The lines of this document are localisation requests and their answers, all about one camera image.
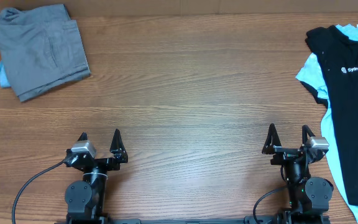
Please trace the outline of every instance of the shirt logo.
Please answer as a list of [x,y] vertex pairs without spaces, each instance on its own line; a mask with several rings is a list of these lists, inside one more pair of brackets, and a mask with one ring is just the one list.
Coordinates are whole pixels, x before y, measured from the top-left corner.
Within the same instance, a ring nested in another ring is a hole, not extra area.
[[357,68],[357,67],[348,68],[347,71],[346,71],[346,68],[345,68],[345,67],[342,67],[342,68],[341,68],[341,71],[342,71],[343,73],[346,73],[346,72],[354,72],[354,71],[358,71],[358,68]]

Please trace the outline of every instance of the wooden table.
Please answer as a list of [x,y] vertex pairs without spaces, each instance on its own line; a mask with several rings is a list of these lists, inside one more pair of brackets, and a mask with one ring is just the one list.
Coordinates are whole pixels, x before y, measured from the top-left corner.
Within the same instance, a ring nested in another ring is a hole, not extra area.
[[[283,185],[261,154],[269,124],[288,147],[300,146],[303,124],[320,134],[325,108],[295,79],[310,54],[306,31],[358,24],[358,13],[77,21],[92,76],[25,103],[0,89],[0,223],[11,222],[22,185],[64,158],[81,132],[103,157],[115,128],[129,163],[109,173],[112,217],[252,214],[261,195]],[[326,159],[311,173],[333,181]],[[18,223],[64,220],[65,189],[81,176],[61,166],[36,179],[19,200]],[[257,213],[274,214],[287,197],[266,198]],[[328,215],[355,223],[337,190]]]

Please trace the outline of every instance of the clothing pile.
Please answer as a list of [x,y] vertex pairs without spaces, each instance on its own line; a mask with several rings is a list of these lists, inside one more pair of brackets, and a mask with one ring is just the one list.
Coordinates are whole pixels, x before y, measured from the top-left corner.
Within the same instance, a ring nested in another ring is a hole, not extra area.
[[20,101],[90,75],[80,32],[63,4],[0,13],[0,85]]
[[312,54],[296,78],[327,107],[328,165],[358,222],[358,25],[319,27],[307,37]]

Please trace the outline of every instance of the light blue t-shirt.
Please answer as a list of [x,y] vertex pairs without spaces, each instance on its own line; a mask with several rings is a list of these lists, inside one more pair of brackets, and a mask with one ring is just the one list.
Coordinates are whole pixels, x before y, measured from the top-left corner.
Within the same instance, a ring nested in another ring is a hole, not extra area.
[[11,87],[11,84],[9,84],[6,78],[5,68],[4,65],[2,64],[2,61],[0,62],[0,86],[1,88]]
[[[337,25],[336,28],[338,28],[344,35],[348,36],[349,39],[358,41],[358,25],[357,28],[350,24],[344,27]],[[339,161],[338,148],[335,140],[333,119],[331,117],[331,104],[328,98],[328,89],[315,54],[311,54],[309,56],[305,62],[305,66],[296,76],[296,79],[312,86],[315,90],[317,90],[318,98],[328,101],[327,112],[321,120],[321,135],[322,137],[325,137],[329,143],[329,151],[326,154],[327,162],[339,193],[342,195],[343,199],[353,212],[356,222],[358,223],[358,206],[349,205],[347,202],[345,186],[342,178],[341,163]]]

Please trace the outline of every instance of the folded gray shirt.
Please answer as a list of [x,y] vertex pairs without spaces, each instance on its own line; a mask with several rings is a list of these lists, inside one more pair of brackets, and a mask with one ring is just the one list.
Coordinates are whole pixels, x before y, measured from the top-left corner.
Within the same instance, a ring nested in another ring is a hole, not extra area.
[[20,101],[90,75],[80,32],[63,4],[0,13],[0,52]]

